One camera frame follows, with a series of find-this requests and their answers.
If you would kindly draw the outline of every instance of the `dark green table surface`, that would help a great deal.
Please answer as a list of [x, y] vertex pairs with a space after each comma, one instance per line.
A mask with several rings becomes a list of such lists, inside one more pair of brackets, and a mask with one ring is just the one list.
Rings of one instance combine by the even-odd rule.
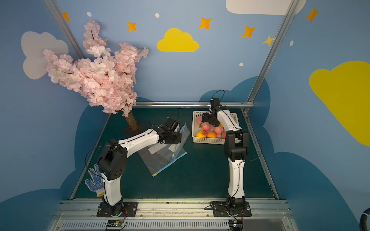
[[[148, 125], [149, 121], [159, 125], [176, 109], [172, 108], [134, 108], [132, 113], [137, 121]], [[192, 112], [207, 109], [177, 109], [179, 123], [187, 124], [191, 131]], [[239, 124], [247, 129], [247, 125], [240, 109], [231, 109], [237, 113]], [[111, 115], [103, 131], [98, 146], [105, 145], [109, 139], [121, 140], [129, 138], [123, 132], [127, 122], [122, 113]], [[257, 157], [256, 150], [250, 140], [251, 151], [247, 160]], [[97, 148], [89, 167], [97, 162], [102, 148]], [[184, 149], [187, 154], [178, 159], [171, 166], [157, 176], [152, 177], [145, 163], [138, 153], [131, 155], [127, 160], [126, 172], [121, 179], [121, 193], [123, 198], [224, 198], [229, 187], [229, 164], [223, 153], [223, 145], [193, 143], [189, 135]], [[96, 198], [85, 185], [85, 179], [90, 178], [86, 172], [75, 198]], [[244, 192], [247, 198], [273, 198], [269, 184], [259, 160], [246, 162], [244, 167]]]

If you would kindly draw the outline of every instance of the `orange star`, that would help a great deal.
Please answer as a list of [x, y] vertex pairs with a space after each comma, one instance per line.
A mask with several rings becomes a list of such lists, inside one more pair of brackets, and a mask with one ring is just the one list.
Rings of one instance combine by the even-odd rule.
[[63, 14], [63, 16], [64, 16], [64, 18], [67, 20], [67, 21], [71, 21], [69, 18], [68, 18], [68, 12], [64, 12], [64, 13], [62, 13]]
[[202, 19], [202, 23], [199, 26], [199, 29], [206, 28], [207, 30], [209, 30], [209, 23], [211, 22], [212, 19], [211, 18], [204, 19], [203, 17], [201, 17], [201, 19]]
[[249, 38], [252, 38], [252, 33], [255, 29], [256, 27], [255, 28], [245, 27], [245, 32], [242, 37], [248, 36]]
[[310, 15], [308, 15], [308, 17], [306, 19], [309, 19], [311, 22], [313, 21], [313, 19], [315, 18], [315, 16], [319, 13], [320, 11], [318, 10], [315, 10], [315, 7], [312, 9]]
[[133, 30], [136, 31], [136, 23], [128, 23], [128, 31]]

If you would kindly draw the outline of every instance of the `orange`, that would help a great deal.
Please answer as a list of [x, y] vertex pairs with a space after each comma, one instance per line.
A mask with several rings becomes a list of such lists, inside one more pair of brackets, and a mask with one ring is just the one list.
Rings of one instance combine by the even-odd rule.
[[217, 137], [217, 135], [216, 135], [216, 133], [215, 132], [209, 132], [208, 134], [207, 134], [207, 138], [216, 138]]
[[207, 133], [201, 130], [196, 134], [196, 137], [207, 137]]

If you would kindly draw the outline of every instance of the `robotic arm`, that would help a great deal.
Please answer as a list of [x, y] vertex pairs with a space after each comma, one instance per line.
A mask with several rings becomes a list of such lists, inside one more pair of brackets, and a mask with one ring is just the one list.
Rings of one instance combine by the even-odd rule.
[[226, 130], [224, 153], [229, 162], [230, 172], [226, 207], [229, 213], [238, 214], [246, 207], [243, 170], [249, 153], [249, 132], [236, 124], [229, 109], [221, 105], [219, 98], [211, 100], [210, 113], [203, 113], [202, 122], [209, 122], [216, 127], [222, 123]]
[[105, 195], [101, 206], [116, 217], [122, 213], [121, 176], [126, 170], [127, 158], [135, 152], [156, 143], [179, 144], [181, 133], [176, 132], [179, 123], [171, 118], [160, 126], [152, 126], [145, 132], [128, 139], [109, 140], [102, 150], [98, 166], [104, 179]]

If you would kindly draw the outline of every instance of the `black tube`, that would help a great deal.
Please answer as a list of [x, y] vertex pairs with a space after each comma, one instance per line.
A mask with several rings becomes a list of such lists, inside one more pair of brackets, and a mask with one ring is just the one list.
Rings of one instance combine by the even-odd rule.
[[[370, 215], [370, 208], [368, 208], [367, 210], [364, 211], [364, 213], [366, 213], [367, 215]], [[360, 218], [360, 231], [368, 231], [367, 230], [367, 215], [365, 214], [362, 214], [361, 215], [361, 218]]]

